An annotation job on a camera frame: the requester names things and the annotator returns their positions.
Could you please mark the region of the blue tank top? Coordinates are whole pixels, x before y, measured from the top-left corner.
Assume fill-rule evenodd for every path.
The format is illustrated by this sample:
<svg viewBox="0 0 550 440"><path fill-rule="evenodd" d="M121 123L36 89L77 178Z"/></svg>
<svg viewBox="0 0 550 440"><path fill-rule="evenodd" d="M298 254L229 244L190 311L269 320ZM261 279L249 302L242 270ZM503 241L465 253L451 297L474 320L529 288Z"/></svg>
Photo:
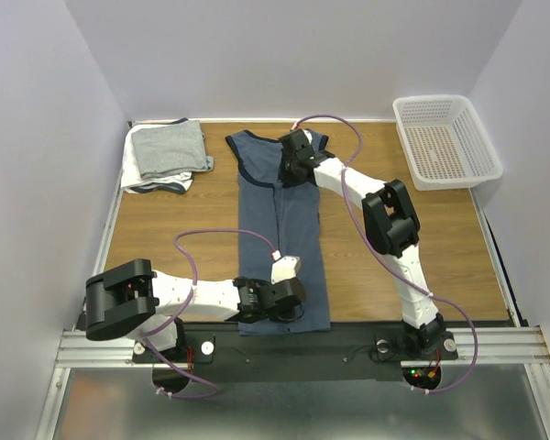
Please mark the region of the blue tank top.
<svg viewBox="0 0 550 440"><path fill-rule="evenodd" d="M326 331L331 326L325 265L320 246L320 192L307 182L285 187L278 177L282 145L249 130L225 138L237 161L238 227L267 238L283 256L301 259L299 280L307 296L297 321L269 319L240 324L243 336Z"/></svg>

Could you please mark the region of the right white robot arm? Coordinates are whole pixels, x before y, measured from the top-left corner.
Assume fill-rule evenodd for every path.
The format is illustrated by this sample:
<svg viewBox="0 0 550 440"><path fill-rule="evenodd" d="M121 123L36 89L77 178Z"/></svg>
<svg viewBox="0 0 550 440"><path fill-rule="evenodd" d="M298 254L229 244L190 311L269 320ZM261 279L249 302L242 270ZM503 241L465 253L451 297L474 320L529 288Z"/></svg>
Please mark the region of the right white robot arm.
<svg viewBox="0 0 550 440"><path fill-rule="evenodd" d="M402 181L373 179L345 165L327 150L315 149L312 134L296 128L279 138L282 145L279 180L286 186L309 182L345 199L359 234L395 279L401 301L402 344L406 352L423 358L437 350L446 323L430 293L419 255L420 221Z"/></svg>

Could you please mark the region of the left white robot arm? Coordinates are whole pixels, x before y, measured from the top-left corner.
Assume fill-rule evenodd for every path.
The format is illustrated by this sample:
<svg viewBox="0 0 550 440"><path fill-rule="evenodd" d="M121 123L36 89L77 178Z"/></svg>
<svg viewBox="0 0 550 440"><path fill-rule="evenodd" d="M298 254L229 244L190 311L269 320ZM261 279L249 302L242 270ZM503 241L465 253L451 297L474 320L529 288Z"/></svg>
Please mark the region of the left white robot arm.
<svg viewBox="0 0 550 440"><path fill-rule="evenodd" d="M86 338L149 341L164 360L177 360L185 352L178 332L185 312L242 324L293 319L306 300L300 266L300 258L282 257L273 262L269 280L204 281L173 277L153 270L148 259L134 259L86 282Z"/></svg>

